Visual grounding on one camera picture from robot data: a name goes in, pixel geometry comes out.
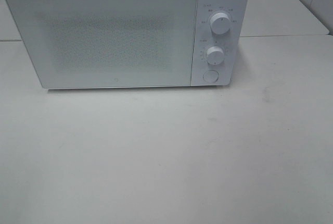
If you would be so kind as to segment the white microwave door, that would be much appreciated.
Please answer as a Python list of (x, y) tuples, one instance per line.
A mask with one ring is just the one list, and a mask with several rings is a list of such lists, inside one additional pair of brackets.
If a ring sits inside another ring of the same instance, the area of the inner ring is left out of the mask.
[(6, 0), (45, 89), (189, 86), (197, 0)]

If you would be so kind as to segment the white microwave knob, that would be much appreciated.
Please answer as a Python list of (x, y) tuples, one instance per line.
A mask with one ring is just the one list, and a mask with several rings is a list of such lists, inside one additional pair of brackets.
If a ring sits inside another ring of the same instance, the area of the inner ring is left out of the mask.
[(230, 29), (230, 17), (223, 11), (214, 13), (209, 23), (211, 31), (216, 35), (225, 34)]
[(207, 63), (209, 65), (220, 65), (225, 59), (225, 54), (222, 48), (212, 46), (207, 49)]

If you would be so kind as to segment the round door release button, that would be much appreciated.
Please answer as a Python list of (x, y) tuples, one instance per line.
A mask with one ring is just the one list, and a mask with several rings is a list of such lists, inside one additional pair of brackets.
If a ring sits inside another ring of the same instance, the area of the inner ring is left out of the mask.
[(219, 73), (215, 70), (209, 70), (204, 73), (203, 79), (208, 83), (215, 83), (219, 79)]

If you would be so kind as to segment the white microwave oven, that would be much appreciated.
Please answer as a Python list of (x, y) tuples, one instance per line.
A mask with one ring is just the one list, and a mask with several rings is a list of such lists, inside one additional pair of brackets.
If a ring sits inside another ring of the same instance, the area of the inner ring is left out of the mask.
[[(189, 86), (228, 85), (232, 76), (233, 65), (248, 0), (197, 0), (195, 22), (194, 52)], [(214, 13), (225, 12), (230, 17), (230, 29), (222, 35), (211, 31), (209, 20)], [(212, 46), (222, 48), (225, 59), (220, 65), (207, 63), (207, 49)], [(205, 82), (203, 75), (209, 70), (219, 73), (215, 83)]]

